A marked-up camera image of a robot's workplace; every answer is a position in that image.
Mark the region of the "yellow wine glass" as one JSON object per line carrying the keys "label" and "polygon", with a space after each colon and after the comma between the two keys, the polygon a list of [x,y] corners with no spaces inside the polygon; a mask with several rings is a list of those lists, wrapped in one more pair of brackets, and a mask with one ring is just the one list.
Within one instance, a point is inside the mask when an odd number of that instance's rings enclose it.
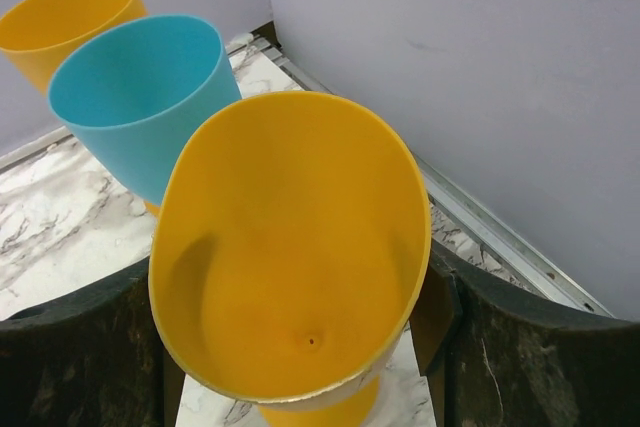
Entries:
{"label": "yellow wine glass", "polygon": [[419,296],[429,201],[371,110],[247,98],[191,136],[154,233],[149,295],[176,364],[272,426],[360,426]]}
{"label": "yellow wine glass", "polygon": [[45,95],[77,48],[147,14],[143,0],[23,0],[1,17],[1,52]]}

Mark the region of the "blue wine glass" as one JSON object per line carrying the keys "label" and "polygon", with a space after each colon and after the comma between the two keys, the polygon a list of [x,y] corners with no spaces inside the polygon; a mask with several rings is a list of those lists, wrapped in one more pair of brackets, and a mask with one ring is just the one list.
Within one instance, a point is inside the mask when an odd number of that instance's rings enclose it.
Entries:
{"label": "blue wine glass", "polygon": [[124,187],[160,205],[189,138],[241,93],[216,27],[167,14],[121,24],[82,45],[54,73],[47,98]]}

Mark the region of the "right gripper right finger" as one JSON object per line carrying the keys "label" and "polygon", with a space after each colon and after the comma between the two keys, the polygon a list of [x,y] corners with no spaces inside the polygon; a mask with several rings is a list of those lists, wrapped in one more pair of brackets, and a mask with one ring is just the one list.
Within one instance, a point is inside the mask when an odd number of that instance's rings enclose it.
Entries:
{"label": "right gripper right finger", "polygon": [[639,325],[529,293],[433,243],[410,317],[439,426],[636,426]]}

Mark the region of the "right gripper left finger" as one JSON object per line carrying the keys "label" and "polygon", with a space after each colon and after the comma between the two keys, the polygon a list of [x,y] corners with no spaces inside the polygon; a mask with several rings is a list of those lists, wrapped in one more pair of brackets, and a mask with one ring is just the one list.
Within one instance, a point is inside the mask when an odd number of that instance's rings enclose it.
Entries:
{"label": "right gripper left finger", "polygon": [[148,259],[1,323],[4,426],[173,426],[185,374],[155,327]]}

